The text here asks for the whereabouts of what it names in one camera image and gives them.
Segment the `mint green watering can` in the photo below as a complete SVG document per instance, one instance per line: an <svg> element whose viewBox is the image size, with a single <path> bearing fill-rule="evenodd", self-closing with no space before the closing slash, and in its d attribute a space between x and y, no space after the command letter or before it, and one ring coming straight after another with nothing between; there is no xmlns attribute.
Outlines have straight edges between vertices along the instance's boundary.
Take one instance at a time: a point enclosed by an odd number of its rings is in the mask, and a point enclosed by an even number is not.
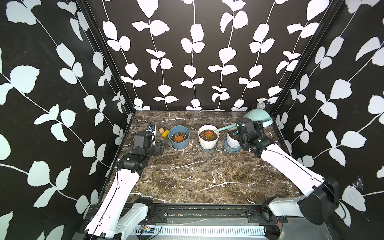
<svg viewBox="0 0 384 240"><path fill-rule="evenodd" d="M262 109L253 109L246 113L243 118L248 118L252 122L259 122L261 121L261 127L260 128L265 128L273 124L273 118L269 115L269 113L265 110ZM229 126L214 130L214 132L218 133L224 130L228 130L230 128L236 127L237 124L231 124Z"/></svg>

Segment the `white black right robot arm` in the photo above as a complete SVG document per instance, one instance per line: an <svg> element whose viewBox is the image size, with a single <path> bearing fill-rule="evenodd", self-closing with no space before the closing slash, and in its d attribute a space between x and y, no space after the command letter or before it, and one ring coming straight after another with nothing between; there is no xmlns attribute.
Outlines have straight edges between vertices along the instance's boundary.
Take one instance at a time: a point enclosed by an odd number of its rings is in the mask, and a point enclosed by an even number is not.
<svg viewBox="0 0 384 240"><path fill-rule="evenodd" d="M274 198L267 202L267 209L276 217L305 218L318 226L328 221L340 205L338 181L325 178L293 159L275 141L263 134L261 121L240 118L236 121L236 127L243 150L275 167L302 193L294 198Z"/></svg>

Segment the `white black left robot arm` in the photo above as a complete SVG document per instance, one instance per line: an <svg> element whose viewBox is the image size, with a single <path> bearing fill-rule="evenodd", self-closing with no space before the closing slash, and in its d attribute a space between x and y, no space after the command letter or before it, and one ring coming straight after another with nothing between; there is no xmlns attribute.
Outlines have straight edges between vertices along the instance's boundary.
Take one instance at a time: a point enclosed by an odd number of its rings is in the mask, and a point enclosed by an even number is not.
<svg viewBox="0 0 384 240"><path fill-rule="evenodd" d="M114 182L102 205L85 230L74 234L73 240L126 240L148 213L153 212L152 200L139 199L121 217L149 158L164 153L164 143L156 142L156 130L156 126L150 124L147 130L134 134L132 148L121 157Z"/></svg>

